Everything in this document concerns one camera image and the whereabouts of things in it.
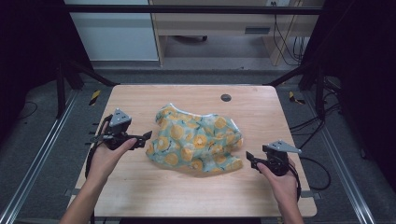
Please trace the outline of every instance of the gray floor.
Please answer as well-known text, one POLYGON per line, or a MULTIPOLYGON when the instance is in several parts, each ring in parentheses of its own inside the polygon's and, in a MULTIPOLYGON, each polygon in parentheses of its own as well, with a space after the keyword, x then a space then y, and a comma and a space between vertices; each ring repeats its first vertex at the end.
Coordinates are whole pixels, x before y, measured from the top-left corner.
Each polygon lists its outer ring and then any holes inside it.
MULTIPOLYGON (((273 67, 259 37, 210 36, 207 42, 196 38, 174 37, 169 39, 165 64, 155 63, 97 63, 97 72, 121 83, 176 83, 176 84, 250 84, 261 85, 286 74, 294 66, 281 64, 273 67)), ((45 162, 21 207, 17 207, 17 218, 59 219, 69 201, 67 189, 75 186, 79 171, 89 150, 86 144, 97 128, 106 106, 111 88, 82 75, 85 86, 81 91, 71 91, 76 101, 70 110, 65 125, 50 148, 45 162), (92 93, 101 94, 95 105, 88 105, 92 93)), ((290 91, 297 99, 308 103, 312 91, 299 91, 293 78, 276 88, 279 100, 290 127, 312 119, 315 113, 312 105, 291 102, 290 91)), ((5 211, 15 192, 29 171, 36 154, 46 140, 56 116, 55 83, 35 88, 29 92, 27 101, 37 105, 36 111, 25 119, 20 119, 13 132, 0 149, 0 210, 5 211)), ((326 107, 337 103, 336 97, 327 98, 326 107)), ((31 103, 21 112, 21 117, 35 110, 31 103)), ((328 144, 326 132, 331 136, 356 184, 363 201, 375 223, 396 223, 396 195, 378 170, 374 161, 361 158, 360 147, 354 140, 342 113, 333 111, 326 117, 325 128, 303 147, 303 156, 319 161, 329 171, 332 183, 325 190, 316 193, 318 213, 305 219, 306 223, 374 223, 361 220, 354 207, 353 197, 348 193, 343 174, 332 159, 332 146, 328 144)), ((318 123, 293 133, 295 145, 300 146, 312 133, 318 123)), ((326 184, 326 174, 310 161, 302 160, 311 186, 326 184)), ((277 223, 276 218, 262 219, 263 223, 277 223)))

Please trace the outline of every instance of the wooden tabletop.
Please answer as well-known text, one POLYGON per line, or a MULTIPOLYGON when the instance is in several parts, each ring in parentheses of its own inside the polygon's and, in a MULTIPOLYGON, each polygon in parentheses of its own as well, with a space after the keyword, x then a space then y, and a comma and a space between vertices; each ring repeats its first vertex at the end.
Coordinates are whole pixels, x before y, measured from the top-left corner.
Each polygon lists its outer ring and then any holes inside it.
MULTIPOLYGON (((133 118, 128 134, 153 131, 145 148, 128 151, 120 160, 95 207, 98 217, 279 217, 271 186, 250 168, 246 151, 265 159, 262 145, 282 139, 294 145, 276 90, 269 86, 216 85, 119 85, 113 89, 104 115, 119 108, 133 118), (232 99, 224 102, 221 95, 232 99), (233 119, 244 144, 232 154, 243 168, 216 175, 189 168, 164 168, 146 155, 151 140, 158 137, 157 112, 172 103, 193 114, 219 114, 233 119)), ((296 154, 302 189, 309 190, 303 167, 296 154)), ((76 188, 85 181, 85 165, 76 188)), ((304 217, 316 212, 312 198, 301 198, 304 217)))

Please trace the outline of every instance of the small round object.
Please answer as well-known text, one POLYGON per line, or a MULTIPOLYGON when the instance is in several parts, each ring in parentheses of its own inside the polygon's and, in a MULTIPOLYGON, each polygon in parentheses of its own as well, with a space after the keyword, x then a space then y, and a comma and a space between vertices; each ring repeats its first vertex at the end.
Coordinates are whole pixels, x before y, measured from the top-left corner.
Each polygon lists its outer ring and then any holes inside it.
POLYGON ((221 98, 221 100, 224 101, 224 102, 229 102, 229 101, 231 101, 231 99, 232 99, 232 98, 231 98, 231 95, 229 95, 229 94, 222 94, 220 98, 221 98))

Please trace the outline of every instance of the metal bar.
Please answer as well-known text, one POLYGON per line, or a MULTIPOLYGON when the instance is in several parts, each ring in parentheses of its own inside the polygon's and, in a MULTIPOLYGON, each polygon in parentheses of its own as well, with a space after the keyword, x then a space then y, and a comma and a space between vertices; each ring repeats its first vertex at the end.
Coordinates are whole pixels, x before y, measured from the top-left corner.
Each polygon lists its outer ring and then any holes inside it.
POLYGON ((47 5, 42 9, 85 13, 201 13, 201 14, 276 14, 320 15, 328 10, 322 7, 235 7, 235 6, 181 6, 181 5, 47 5))
POLYGON ((17 191, 14 193, 11 201, 8 203, 6 209, 2 212, 0 216, 1 224, 11 224, 16 219, 30 190, 32 189, 33 184, 35 183, 35 180, 38 177, 38 174, 40 173, 48 155, 52 150, 53 144, 58 138, 59 132, 62 130, 62 127, 64 126, 65 121, 70 114, 70 111, 76 101, 77 95, 78 91, 72 91, 72 94, 68 99, 68 106, 65 109, 64 114, 59 119, 55 120, 51 130, 49 131, 49 134, 47 135, 46 140, 44 141, 37 155, 35 156, 35 160, 32 162, 29 170, 27 171, 25 177, 20 183, 17 191))
MULTIPOLYGON (((304 93, 304 98, 314 115, 316 115, 316 110, 314 106, 314 100, 312 99, 312 94, 304 93)), ((334 168, 340 177, 341 183, 346 190, 346 195, 348 196, 353 209, 355 210, 356 216, 358 217, 360 223, 362 224, 373 224, 375 223, 374 217, 368 207, 366 201, 364 201, 361 191, 356 184, 352 174, 349 172, 346 163, 344 162, 340 152, 338 151, 337 145, 332 140, 329 130, 326 125, 323 126, 320 132, 323 141, 325 142, 326 148, 329 152, 329 156, 334 164, 334 168)))

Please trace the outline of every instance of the orange flower pattern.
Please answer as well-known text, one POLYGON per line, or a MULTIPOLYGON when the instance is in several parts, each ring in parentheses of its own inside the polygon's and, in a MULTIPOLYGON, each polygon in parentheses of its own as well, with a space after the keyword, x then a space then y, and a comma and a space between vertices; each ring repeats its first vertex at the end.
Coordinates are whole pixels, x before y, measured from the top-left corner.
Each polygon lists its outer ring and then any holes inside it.
POLYGON ((160 130, 146 152, 151 160, 211 173, 242 167, 241 159, 231 155, 243 142, 232 119, 216 114, 195 115, 168 104, 157 113, 155 121, 160 130))

